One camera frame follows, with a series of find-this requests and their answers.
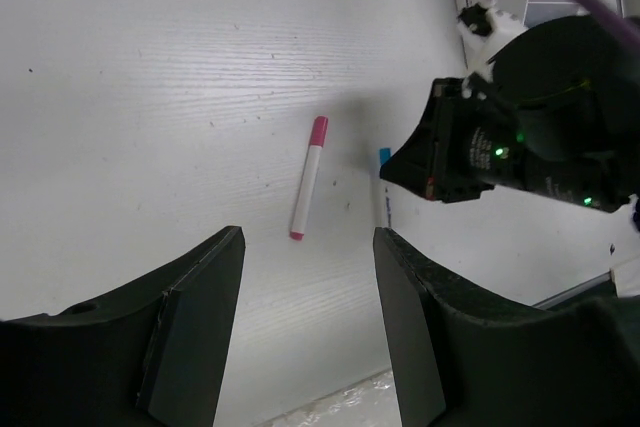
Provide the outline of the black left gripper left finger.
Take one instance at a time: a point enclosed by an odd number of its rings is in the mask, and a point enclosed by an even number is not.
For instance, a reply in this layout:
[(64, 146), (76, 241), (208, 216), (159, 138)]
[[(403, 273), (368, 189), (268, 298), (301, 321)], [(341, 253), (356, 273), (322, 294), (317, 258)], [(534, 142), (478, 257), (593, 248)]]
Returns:
[(56, 315), (1, 325), (5, 426), (210, 426), (245, 255), (228, 226)]

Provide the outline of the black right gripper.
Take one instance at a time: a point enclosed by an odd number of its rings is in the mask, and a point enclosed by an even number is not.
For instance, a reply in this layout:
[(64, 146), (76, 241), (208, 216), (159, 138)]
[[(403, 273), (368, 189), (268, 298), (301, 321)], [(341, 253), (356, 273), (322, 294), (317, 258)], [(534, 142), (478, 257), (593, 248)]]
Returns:
[(430, 201), (497, 186), (613, 212), (639, 192), (639, 60), (589, 16), (540, 24), (491, 76), (438, 79), (380, 179)]

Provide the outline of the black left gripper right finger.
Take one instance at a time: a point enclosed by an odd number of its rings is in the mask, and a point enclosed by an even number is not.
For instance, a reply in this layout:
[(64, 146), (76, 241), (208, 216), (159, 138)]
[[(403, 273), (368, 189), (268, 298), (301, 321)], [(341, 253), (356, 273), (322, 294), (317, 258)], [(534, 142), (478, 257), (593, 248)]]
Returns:
[(635, 426), (639, 301), (545, 311), (379, 228), (375, 271), (405, 426)]

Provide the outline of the white marker blue cap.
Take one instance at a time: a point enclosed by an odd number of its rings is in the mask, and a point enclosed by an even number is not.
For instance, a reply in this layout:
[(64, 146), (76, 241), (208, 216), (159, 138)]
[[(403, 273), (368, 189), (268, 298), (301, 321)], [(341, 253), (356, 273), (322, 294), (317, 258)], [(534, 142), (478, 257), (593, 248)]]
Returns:
[(376, 167), (374, 176), (374, 205), (377, 209), (377, 225), (384, 228), (392, 227), (392, 209), (389, 186), (381, 178), (380, 170), (390, 158), (391, 149), (389, 147), (380, 148), (378, 150), (378, 166)]

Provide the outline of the white marker pink cap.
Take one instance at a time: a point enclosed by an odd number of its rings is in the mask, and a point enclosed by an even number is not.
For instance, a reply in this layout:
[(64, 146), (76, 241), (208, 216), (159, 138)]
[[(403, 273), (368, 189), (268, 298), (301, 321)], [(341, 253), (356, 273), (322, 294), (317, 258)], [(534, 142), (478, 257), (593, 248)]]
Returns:
[(296, 205), (290, 226), (289, 236), (295, 241), (302, 241), (311, 209), (319, 164), (328, 130), (329, 119), (318, 116), (314, 119), (307, 149), (304, 169), (299, 186)]

